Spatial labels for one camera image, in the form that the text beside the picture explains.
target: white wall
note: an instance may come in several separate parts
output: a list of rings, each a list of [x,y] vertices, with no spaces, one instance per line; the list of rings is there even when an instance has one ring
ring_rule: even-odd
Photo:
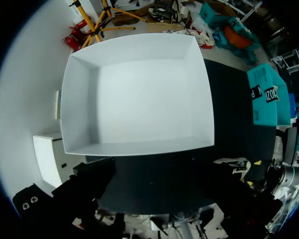
[[[43,190],[32,136],[60,131],[54,98],[71,49],[62,38],[75,17],[65,1],[50,0],[23,27],[0,71],[0,179],[9,197],[33,182]]]
[[[65,0],[67,5],[73,3],[73,0]],[[81,6],[84,11],[92,18],[94,22],[99,19],[98,14],[100,14],[103,10],[103,5],[101,0],[80,0]],[[72,6],[71,10],[76,14],[80,14],[79,10],[76,6]]]

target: white tray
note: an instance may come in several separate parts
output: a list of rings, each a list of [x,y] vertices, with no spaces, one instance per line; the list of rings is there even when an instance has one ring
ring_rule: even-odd
[[[203,57],[192,36],[140,34],[73,53],[61,97],[65,152],[145,155],[214,144]]]

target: dark table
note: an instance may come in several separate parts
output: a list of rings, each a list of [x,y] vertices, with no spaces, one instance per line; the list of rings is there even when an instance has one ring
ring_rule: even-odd
[[[215,145],[159,155],[116,157],[116,174],[99,201],[109,211],[163,214],[209,205],[191,159],[271,160],[276,128],[253,125],[247,73],[205,60],[214,108]],[[92,162],[98,157],[87,156]],[[257,171],[255,176],[264,172]]]

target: yellow tripod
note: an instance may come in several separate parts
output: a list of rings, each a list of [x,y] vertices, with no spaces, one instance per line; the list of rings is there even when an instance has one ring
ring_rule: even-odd
[[[103,29],[100,29],[100,26],[110,17],[112,17],[112,14],[111,14],[111,11],[110,10],[114,10],[114,11],[118,11],[118,12],[121,12],[121,13],[124,13],[124,14],[127,14],[127,15],[130,15],[130,16],[133,16],[133,17],[136,17],[144,22],[147,22],[146,19],[142,18],[142,17],[139,17],[139,16],[136,16],[132,13],[129,13],[127,11],[123,11],[123,10],[120,10],[120,9],[117,9],[117,8],[114,8],[114,7],[110,7],[108,6],[108,3],[106,2],[106,0],[102,0],[102,4],[103,4],[103,11],[99,17],[99,19],[97,20],[95,26],[93,26],[92,22],[90,21],[88,15],[86,14],[85,10],[82,8],[81,6],[81,3],[79,2],[79,0],[73,0],[73,3],[70,5],[70,6],[76,6],[78,8],[78,10],[80,11],[82,17],[84,18],[84,20],[86,21],[86,23],[88,24],[88,26],[90,27],[91,31],[92,31],[92,34],[90,34],[87,39],[85,40],[82,48],[86,47],[87,45],[91,45],[92,42],[93,42],[93,36],[95,37],[95,39],[97,40],[97,42],[101,42],[101,38],[99,36],[99,32],[100,31],[112,31],[112,30],[134,30],[135,27],[126,27],[126,26],[120,26],[120,27],[109,27],[109,28],[103,28]],[[104,19],[102,22],[102,18],[104,17],[104,15],[107,14],[107,18]]]

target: screw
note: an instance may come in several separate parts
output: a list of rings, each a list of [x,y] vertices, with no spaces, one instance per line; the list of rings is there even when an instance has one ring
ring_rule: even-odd
[[[24,203],[22,205],[23,210],[27,210],[30,207],[29,203]]]
[[[37,201],[38,201],[38,198],[37,198],[37,197],[32,197],[32,198],[31,198],[31,202],[32,202],[32,203],[36,203]]]

